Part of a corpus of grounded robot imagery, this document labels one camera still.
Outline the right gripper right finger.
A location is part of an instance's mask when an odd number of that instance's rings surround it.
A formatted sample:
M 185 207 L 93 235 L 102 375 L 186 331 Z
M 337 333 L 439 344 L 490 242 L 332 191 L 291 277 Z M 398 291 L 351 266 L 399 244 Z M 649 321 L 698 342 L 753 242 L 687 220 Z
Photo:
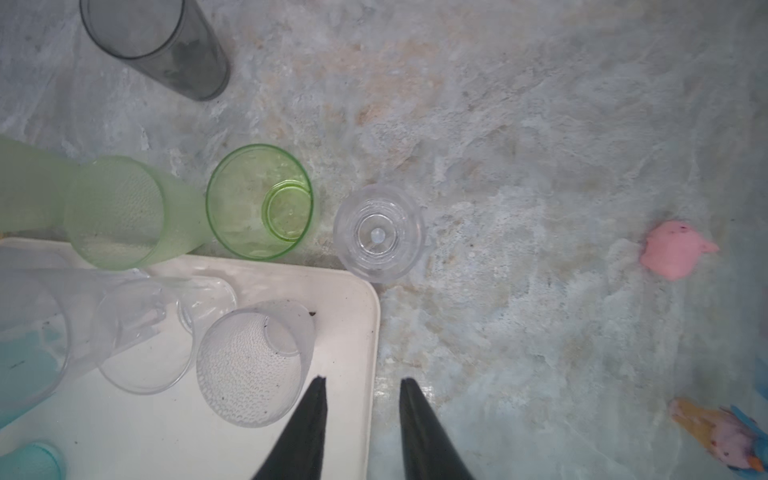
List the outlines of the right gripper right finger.
M 413 378 L 401 380 L 399 417 L 406 479 L 473 479 Z

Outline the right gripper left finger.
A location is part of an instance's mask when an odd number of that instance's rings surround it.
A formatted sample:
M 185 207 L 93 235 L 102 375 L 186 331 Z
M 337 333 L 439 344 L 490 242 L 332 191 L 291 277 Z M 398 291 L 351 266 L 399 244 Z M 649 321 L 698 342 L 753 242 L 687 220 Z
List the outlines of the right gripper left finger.
M 252 479 L 320 479 L 327 415 L 326 379 L 317 376 Z

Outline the clear textured cup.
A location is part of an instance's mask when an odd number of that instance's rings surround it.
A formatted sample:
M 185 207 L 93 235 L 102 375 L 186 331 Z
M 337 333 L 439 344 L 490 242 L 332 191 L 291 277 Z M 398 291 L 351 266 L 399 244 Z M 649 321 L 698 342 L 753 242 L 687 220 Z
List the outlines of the clear textured cup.
M 296 300 L 263 301 L 224 315 L 207 330 L 197 354 L 206 403 L 236 426 L 276 422 L 299 398 L 315 339 L 313 315 Z

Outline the bright green cup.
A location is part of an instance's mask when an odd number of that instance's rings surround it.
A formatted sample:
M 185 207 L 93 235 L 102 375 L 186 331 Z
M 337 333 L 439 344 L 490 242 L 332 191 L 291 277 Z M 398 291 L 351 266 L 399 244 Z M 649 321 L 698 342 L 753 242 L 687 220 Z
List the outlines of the bright green cup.
M 234 255 L 277 259 L 307 234 L 314 210 L 312 184 L 289 152 L 251 144 L 229 153 L 214 169 L 206 196 L 214 237 Z

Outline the clear smooth cup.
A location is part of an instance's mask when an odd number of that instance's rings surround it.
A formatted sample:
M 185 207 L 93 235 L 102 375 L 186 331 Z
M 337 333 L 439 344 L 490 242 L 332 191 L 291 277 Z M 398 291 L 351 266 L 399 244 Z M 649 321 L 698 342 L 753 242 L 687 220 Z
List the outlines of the clear smooth cup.
M 95 368 L 90 340 L 100 301 L 120 284 L 147 277 L 136 269 L 3 269 L 1 341 L 38 332 L 45 345 L 61 356 L 61 376 L 49 398 Z

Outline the light green textured cup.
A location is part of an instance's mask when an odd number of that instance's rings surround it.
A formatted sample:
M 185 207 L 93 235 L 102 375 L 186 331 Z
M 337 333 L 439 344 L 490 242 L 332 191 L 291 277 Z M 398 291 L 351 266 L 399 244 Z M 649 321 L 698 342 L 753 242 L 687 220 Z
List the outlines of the light green textured cup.
M 1 137 L 1 231 L 62 225 L 67 192 L 78 165 L 28 144 Z
M 214 237 L 200 190 L 125 156 L 98 158 L 78 169 L 63 228 L 85 261 L 113 271 L 173 259 Z

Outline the smoky grey cup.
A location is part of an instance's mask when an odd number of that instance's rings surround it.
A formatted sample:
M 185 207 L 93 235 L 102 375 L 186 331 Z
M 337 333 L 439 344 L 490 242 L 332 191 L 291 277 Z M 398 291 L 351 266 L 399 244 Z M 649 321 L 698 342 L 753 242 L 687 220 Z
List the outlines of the smoky grey cup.
M 81 0 L 79 11 L 97 47 L 180 95 L 208 101 L 229 83 L 227 56 L 193 0 Z

